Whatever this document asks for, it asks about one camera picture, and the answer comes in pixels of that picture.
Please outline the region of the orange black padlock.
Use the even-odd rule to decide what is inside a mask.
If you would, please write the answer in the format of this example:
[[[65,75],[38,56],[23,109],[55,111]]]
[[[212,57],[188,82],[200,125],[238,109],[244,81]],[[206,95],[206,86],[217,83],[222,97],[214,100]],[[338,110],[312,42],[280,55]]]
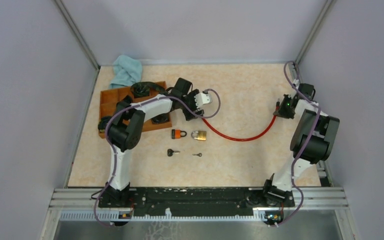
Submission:
[[[180,130],[180,129],[172,129],[171,130],[171,138],[174,140],[184,138],[187,135],[188,135],[188,133],[184,130]]]

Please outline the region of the brass padlock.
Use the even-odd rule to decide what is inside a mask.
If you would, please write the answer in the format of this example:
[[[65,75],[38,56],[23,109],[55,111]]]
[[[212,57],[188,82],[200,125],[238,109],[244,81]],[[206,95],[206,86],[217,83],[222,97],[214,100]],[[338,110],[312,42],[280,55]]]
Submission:
[[[191,137],[194,140],[206,141],[207,140],[207,132],[204,130],[193,131],[191,133]]]

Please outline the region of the black head key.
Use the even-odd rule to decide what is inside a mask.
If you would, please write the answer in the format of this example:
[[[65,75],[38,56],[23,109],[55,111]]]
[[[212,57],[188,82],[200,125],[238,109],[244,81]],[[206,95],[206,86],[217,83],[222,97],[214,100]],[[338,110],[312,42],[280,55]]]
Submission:
[[[173,155],[176,155],[176,154],[179,154],[179,153],[180,153],[180,151],[178,151],[178,150],[173,150],[171,148],[167,149],[167,156],[168,157],[172,157]]]

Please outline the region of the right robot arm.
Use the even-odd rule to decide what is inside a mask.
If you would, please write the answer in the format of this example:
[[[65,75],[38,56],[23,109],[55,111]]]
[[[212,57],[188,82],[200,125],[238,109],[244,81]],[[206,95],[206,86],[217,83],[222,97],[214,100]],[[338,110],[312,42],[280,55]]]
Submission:
[[[340,120],[322,112],[313,100],[315,88],[307,83],[294,83],[295,95],[286,94],[273,115],[284,119],[299,118],[291,138],[291,156],[281,170],[273,173],[263,186],[261,199],[275,206],[292,199],[293,182],[306,169],[330,156]]]

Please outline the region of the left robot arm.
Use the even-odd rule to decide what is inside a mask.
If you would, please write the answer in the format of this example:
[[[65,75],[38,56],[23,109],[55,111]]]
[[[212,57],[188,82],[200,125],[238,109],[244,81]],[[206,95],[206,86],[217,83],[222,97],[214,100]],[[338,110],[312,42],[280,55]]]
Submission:
[[[201,118],[202,107],[212,102],[207,91],[192,89],[192,83],[179,78],[169,90],[163,89],[155,96],[134,101],[127,95],[115,105],[114,114],[105,125],[104,135],[111,149],[111,171],[107,188],[113,190],[110,200],[118,207],[129,203],[130,193],[125,190],[130,186],[129,168],[132,150],[139,143],[145,122],[160,115],[181,110],[185,120]]]

